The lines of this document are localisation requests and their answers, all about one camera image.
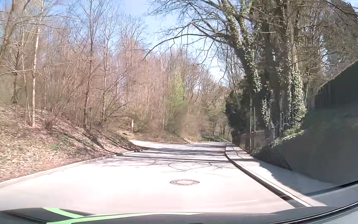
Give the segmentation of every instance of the sidewalk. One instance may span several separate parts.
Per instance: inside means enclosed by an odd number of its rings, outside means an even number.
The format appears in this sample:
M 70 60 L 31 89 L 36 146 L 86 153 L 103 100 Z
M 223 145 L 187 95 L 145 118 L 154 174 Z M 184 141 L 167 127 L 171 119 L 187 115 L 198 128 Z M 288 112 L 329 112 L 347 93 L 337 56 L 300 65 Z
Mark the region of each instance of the sidewalk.
M 283 192 L 305 206 L 327 206 L 325 203 L 305 196 L 305 194 L 335 187 L 330 183 L 313 180 L 299 173 L 255 159 L 234 144 L 226 145 L 225 154 L 229 160 L 244 169 L 247 174 L 261 179 L 272 188 Z

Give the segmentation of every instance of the asphalt road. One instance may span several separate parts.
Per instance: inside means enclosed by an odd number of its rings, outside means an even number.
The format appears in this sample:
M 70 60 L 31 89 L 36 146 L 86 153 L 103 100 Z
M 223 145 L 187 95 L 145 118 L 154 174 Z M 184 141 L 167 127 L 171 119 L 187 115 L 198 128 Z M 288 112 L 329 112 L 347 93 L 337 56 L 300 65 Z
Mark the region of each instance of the asphalt road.
M 136 143 L 153 149 L 0 188 L 0 210 L 56 207 L 95 214 L 269 213 L 293 208 L 233 166 L 224 156 L 224 144 Z M 176 179 L 200 183 L 170 183 Z

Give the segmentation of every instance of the vegetation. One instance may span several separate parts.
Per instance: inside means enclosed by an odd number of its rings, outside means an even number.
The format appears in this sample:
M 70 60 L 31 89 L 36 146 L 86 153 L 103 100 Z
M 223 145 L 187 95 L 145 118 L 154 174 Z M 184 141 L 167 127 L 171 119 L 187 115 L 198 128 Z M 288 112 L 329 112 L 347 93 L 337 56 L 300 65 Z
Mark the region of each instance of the vegetation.
M 134 120 L 134 131 L 168 131 L 182 138 L 229 132 L 228 88 L 179 46 L 147 53 L 147 27 L 107 0 L 12 0 L 0 5 L 0 102 L 36 114 L 53 130 L 65 118 L 86 130 Z
M 209 41 L 231 91 L 232 135 L 297 129 L 319 87 L 358 58 L 358 8 L 343 0 L 155 0 L 152 6 L 153 15 L 179 15 L 181 25 L 167 34 Z

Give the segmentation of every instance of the curb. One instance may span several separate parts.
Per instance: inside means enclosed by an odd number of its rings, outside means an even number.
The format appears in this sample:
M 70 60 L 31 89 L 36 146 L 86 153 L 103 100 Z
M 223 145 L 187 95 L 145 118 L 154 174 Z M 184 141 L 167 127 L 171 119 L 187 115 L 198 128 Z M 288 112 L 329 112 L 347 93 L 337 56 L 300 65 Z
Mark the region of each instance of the curb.
M 112 158 L 112 157 L 116 157 L 116 156 L 120 156 L 120 155 L 127 155 L 127 154 L 131 154 L 131 153 L 134 153 L 134 152 L 140 152 L 140 151 L 144 151 L 144 150 L 134 150 L 134 151 L 127 151 L 127 152 L 123 152 L 123 153 L 117 153 L 117 154 L 114 154 L 114 155 L 106 155 L 106 156 L 95 158 L 95 159 L 84 160 L 84 161 L 81 161 L 81 162 L 72 163 L 72 164 L 68 164 L 68 165 L 65 165 L 65 166 L 44 170 L 44 171 L 41 171 L 41 172 L 37 172 L 37 173 L 29 174 L 29 175 L 26 175 L 26 176 L 22 176 L 22 177 L 18 177 L 18 178 L 14 178 L 14 179 L 11 179 L 11 180 L 0 182 L 0 188 L 2 188 L 4 186 L 9 186 L 9 185 L 12 185 L 12 184 L 15 184 L 15 183 L 19 183 L 19 182 L 22 182 L 22 181 L 27 181 L 27 180 L 30 180 L 30 179 L 33 179 L 33 178 L 36 178 L 36 177 L 51 174 L 51 173 L 54 173 L 54 172 L 57 172 L 57 171 L 65 170 L 65 169 L 68 169 L 68 168 L 71 168 L 71 167 L 76 167 L 76 166 L 79 166 L 79 165 L 82 165 L 82 164 L 91 163 L 91 162 L 94 162 L 94 161 L 97 161 L 97 160 L 108 159 L 108 158 Z
M 304 208 L 304 207 L 312 207 L 309 203 L 299 199 L 298 197 L 294 196 L 293 194 L 289 193 L 288 191 L 282 189 L 281 187 L 273 184 L 272 182 L 266 180 L 265 178 L 259 176 L 255 172 L 247 169 L 245 166 L 241 166 L 240 164 L 236 163 L 234 160 L 232 160 L 229 155 L 226 153 L 227 144 L 225 147 L 225 156 L 226 158 L 239 170 L 244 172 L 246 175 L 250 176 L 252 179 L 257 181 L 259 184 L 273 192 L 275 195 L 279 196 L 284 201 L 288 202 L 290 205 L 292 205 L 295 208 Z

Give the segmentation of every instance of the hillside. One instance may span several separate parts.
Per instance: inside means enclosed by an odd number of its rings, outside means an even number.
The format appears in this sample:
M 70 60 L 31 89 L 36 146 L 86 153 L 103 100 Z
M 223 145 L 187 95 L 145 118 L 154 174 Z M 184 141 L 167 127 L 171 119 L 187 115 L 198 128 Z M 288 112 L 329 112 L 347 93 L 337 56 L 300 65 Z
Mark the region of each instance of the hillside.
M 42 170 L 138 150 L 126 137 L 105 130 L 85 131 L 59 119 L 48 131 L 46 115 L 37 113 L 35 127 L 25 125 L 14 104 L 0 104 L 0 182 Z

